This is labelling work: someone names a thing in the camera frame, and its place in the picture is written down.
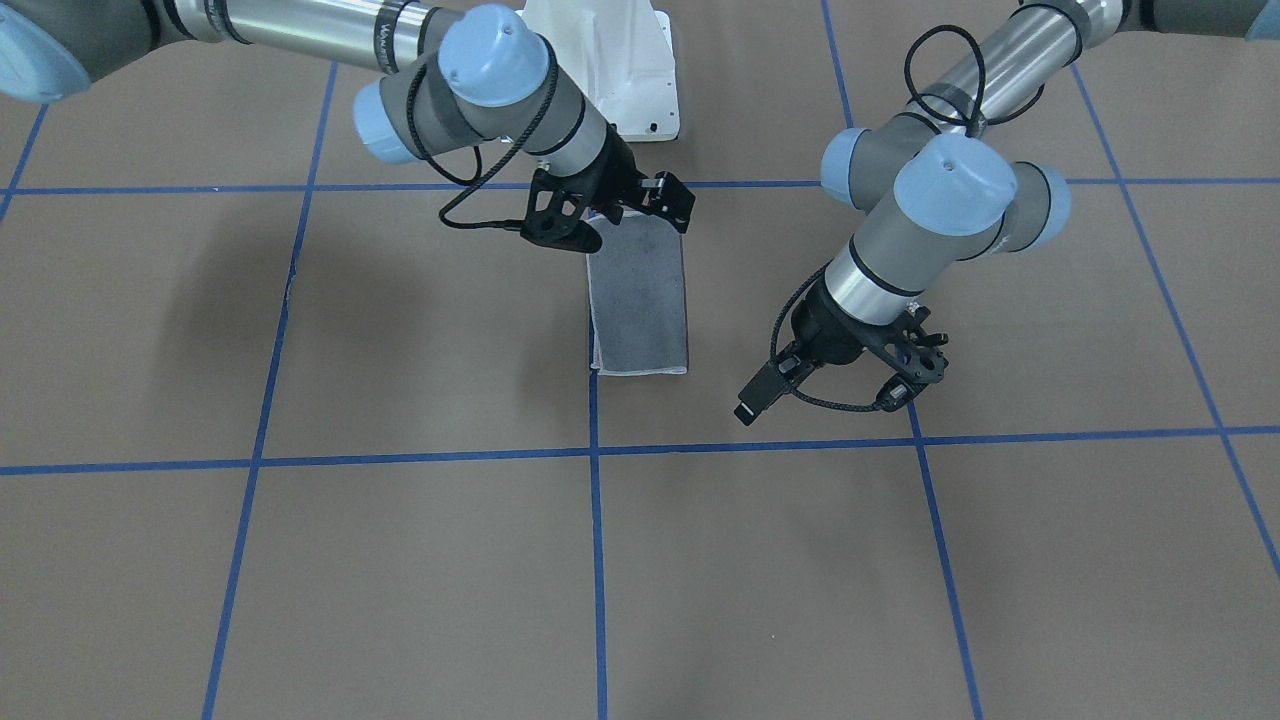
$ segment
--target folded gray towel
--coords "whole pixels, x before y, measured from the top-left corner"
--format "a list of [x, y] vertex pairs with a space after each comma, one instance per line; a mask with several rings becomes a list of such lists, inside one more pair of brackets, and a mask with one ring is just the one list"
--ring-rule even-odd
[[588, 220], [604, 247], [586, 256], [595, 346], [602, 375], [682, 375], [689, 370], [685, 259], [671, 223], [628, 211], [621, 225]]

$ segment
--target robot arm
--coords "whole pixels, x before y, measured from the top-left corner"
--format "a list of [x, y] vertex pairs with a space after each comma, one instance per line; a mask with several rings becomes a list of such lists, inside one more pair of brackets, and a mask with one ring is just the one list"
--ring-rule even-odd
[[22, 100], [83, 92], [182, 40], [271, 45], [388, 76], [355, 108], [366, 147], [385, 161], [433, 161], [498, 137], [539, 159], [524, 219], [454, 223], [442, 213], [451, 227], [518, 231], [579, 252], [602, 245], [582, 222], [588, 209], [614, 224], [631, 208], [689, 227], [692, 193], [669, 173], [640, 173], [550, 45], [503, 5], [463, 15], [406, 0], [3, 0], [0, 19], [0, 70], [13, 68], [0, 72], [0, 91]]
[[[952, 263], [1020, 252], [1066, 224], [1070, 191], [1062, 177], [1030, 163], [1010, 165], [979, 140], [988, 126], [1020, 115], [1037, 88], [1084, 50], [1121, 29], [1229, 37], [1280, 35], [1275, 0], [1037, 0], [1027, 1], [974, 54], [916, 91], [878, 131], [841, 132], [822, 159], [822, 184], [865, 211], [858, 233], [783, 307], [769, 359], [739, 393], [735, 414], [751, 424], [783, 395], [850, 411], [895, 411], [942, 380], [947, 337], [927, 333], [916, 299]], [[791, 313], [795, 340], [777, 337]], [[815, 401], [799, 384], [823, 365], [845, 365], [870, 351], [892, 375], [876, 401]]]

